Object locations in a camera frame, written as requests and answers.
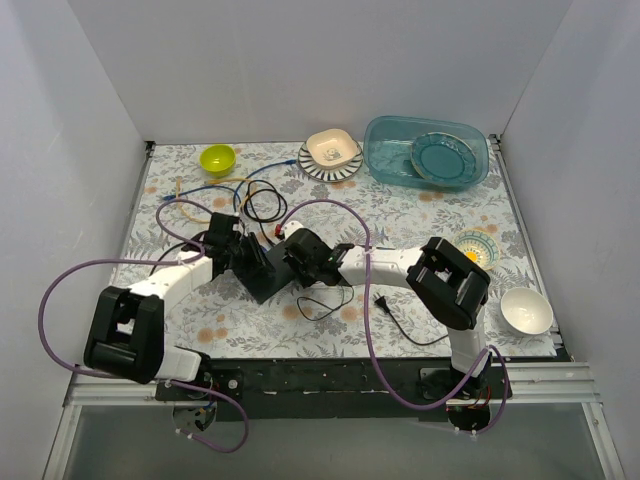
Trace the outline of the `black network switch box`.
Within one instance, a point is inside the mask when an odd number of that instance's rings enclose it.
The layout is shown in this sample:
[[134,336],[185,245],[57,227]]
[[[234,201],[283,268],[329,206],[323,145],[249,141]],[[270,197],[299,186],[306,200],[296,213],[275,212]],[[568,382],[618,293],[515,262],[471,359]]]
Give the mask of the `black network switch box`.
[[265,253],[266,265],[251,267],[240,279],[249,295],[263,304],[295,279],[294,271],[285,262],[285,250],[277,245]]

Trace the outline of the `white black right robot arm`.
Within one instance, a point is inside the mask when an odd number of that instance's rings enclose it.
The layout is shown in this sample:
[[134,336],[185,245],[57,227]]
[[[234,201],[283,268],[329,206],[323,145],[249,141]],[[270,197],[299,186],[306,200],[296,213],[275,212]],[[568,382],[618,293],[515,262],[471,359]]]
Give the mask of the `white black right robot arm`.
[[413,291],[447,328],[454,389],[469,398],[486,389],[484,307],[490,278],[449,241],[432,237],[420,248],[367,253],[352,244],[331,248],[297,222],[286,224],[279,238],[284,241],[285,262],[305,287],[316,282],[352,287],[370,282]]

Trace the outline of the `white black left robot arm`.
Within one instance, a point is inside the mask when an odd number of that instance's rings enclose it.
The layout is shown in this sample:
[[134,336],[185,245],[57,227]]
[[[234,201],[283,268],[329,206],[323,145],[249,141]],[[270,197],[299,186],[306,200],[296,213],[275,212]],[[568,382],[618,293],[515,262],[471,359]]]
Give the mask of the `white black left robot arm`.
[[239,223],[237,215],[214,213],[202,240],[180,252],[174,265],[127,288],[105,288],[85,347],[85,365],[140,384],[178,380],[188,398],[205,398],[213,377],[200,367],[201,354],[165,341],[165,314],[228,270],[260,299],[250,282],[273,280],[275,267],[256,236],[242,233]]

